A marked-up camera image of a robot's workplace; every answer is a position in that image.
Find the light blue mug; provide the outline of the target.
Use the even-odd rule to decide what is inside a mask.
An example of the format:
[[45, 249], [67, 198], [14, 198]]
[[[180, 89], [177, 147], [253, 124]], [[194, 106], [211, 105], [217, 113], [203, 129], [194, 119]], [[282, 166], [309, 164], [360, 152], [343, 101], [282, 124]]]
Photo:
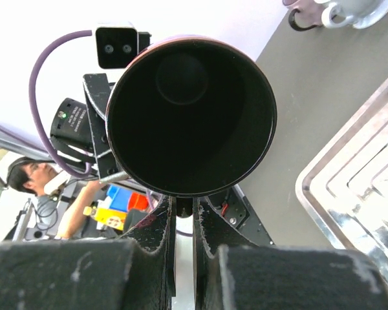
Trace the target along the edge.
[[344, 26], [365, 29], [388, 13], [388, 0], [333, 0], [315, 3], [324, 7], [321, 22], [328, 29]]

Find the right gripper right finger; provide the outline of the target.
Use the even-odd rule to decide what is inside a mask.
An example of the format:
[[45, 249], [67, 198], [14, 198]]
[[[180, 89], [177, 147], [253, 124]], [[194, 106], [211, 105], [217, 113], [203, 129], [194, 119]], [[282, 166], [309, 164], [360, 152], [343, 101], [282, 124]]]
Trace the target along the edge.
[[388, 309], [369, 258], [341, 249], [259, 246], [193, 201], [197, 309]]

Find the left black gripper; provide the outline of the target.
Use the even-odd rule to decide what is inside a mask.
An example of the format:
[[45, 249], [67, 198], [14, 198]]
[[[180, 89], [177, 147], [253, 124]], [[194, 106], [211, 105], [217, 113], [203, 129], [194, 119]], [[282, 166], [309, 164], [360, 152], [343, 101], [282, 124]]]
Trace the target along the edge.
[[83, 76], [85, 102], [66, 98], [50, 129], [50, 142], [65, 163], [80, 173], [90, 165], [90, 175], [102, 181], [128, 180], [116, 161], [105, 129], [105, 112], [114, 83], [106, 74]]

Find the brown ribbed cup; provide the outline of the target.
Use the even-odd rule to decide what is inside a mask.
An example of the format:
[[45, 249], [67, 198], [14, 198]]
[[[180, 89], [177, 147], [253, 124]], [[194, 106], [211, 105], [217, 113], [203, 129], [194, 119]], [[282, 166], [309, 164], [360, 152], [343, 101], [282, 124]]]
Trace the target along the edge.
[[265, 157], [277, 107], [260, 68], [205, 37], [145, 49], [111, 92], [106, 132], [130, 177], [170, 196], [205, 196], [245, 179]]

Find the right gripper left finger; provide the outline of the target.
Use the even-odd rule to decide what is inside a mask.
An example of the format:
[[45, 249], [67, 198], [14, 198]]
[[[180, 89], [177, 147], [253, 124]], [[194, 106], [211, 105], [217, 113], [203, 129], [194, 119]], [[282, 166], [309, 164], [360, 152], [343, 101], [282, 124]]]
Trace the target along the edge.
[[0, 309], [169, 309], [175, 200], [118, 238], [0, 243]]

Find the purple mug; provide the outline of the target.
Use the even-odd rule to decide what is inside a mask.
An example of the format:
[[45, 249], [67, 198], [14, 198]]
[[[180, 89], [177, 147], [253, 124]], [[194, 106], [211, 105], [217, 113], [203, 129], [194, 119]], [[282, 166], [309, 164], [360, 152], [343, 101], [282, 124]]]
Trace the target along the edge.
[[293, 30], [304, 32], [323, 26], [323, 5], [313, 0], [282, 0], [282, 4], [289, 10], [288, 24]]

